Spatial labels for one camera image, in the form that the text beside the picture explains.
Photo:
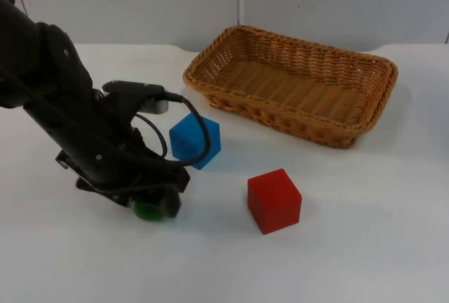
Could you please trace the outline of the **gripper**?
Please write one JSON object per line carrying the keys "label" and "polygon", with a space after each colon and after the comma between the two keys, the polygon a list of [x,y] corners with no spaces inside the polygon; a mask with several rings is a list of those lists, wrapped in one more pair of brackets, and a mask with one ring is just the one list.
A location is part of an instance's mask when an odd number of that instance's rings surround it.
{"label": "gripper", "polygon": [[77,189],[102,195],[133,213],[135,201],[159,202],[159,210],[165,217],[176,217],[181,206],[180,194],[185,191],[190,181],[187,170],[180,168],[164,176],[138,173],[130,180],[105,184],[87,176],[63,150],[55,160],[64,169],[70,169],[77,174]]}

